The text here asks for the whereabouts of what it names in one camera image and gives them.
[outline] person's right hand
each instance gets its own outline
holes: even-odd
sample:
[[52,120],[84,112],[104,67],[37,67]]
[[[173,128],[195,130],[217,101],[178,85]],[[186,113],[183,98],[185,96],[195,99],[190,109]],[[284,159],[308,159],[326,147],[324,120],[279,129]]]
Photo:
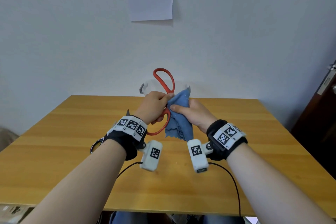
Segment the person's right hand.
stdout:
[[174,112],[183,114],[190,123],[197,126],[200,131],[207,133],[208,127],[218,120],[204,105],[196,99],[189,100],[189,107],[171,105],[170,109]]

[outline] hand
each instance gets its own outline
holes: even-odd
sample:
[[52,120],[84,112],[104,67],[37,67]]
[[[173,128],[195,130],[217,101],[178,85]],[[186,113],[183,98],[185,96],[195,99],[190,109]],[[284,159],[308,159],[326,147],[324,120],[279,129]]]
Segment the hand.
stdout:
[[190,123],[196,125],[200,131],[207,133],[208,127],[218,120],[204,105],[196,99],[189,100],[189,107],[171,105],[174,112],[183,114]]
[[134,113],[135,116],[143,120],[147,125],[149,123],[154,124],[163,120],[163,116],[160,117],[162,111],[165,109],[168,100],[174,96],[174,93],[165,94],[158,91],[151,91],[147,94]]

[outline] dark brown door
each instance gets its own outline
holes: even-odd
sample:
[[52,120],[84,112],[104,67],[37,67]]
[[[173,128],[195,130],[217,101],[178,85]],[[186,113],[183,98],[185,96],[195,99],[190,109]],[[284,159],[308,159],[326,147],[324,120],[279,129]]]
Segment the dark brown door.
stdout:
[[336,61],[294,125],[292,135],[336,179]]

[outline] red scissors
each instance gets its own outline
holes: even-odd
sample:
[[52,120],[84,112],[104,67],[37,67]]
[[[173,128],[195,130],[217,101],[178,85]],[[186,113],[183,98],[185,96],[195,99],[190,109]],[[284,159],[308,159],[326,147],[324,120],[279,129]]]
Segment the red scissors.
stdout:
[[[173,89],[172,89],[172,90],[170,90],[170,88],[168,88],[168,86],[167,86],[166,83],[161,79],[161,77],[159,77],[159,76],[156,74],[157,71],[163,71],[163,72],[165,72],[165,73],[167,73],[167,74],[169,75],[170,79],[171,79],[172,82],[173,82]],[[167,92],[167,94],[168,94],[168,93],[174,93],[174,90],[175,90],[175,81],[174,81],[173,76],[171,75],[171,73],[170,73],[167,69],[164,69],[164,68],[157,68],[157,69],[154,70],[153,75],[154,75],[154,77],[159,81],[159,83],[162,85],[162,87],[165,89],[165,91]],[[158,132],[154,132],[154,133],[149,133],[149,132],[147,132],[147,135],[149,135],[149,136],[155,136],[155,135],[157,135],[158,133],[160,133],[160,132],[167,126],[167,124],[168,124],[168,122],[169,122],[169,120],[170,120],[170,110],[169,110],[168,107],[166,107],[166,108],[163,110],[163,112],[161,113],[160,116],[164,116],[165,114],[168,115],[168,118],[167,118],[167,122],[166,122],[166,124],[162,127],[162,129],[160,129]]]

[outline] beige fabric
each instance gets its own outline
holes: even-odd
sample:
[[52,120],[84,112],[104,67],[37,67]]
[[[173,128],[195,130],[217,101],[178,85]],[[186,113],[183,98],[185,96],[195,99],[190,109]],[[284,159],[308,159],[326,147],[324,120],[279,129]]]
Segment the beige fabric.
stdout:
[[8,129],[0,128],[0,151],[9,146],[19,136],[10,132]]

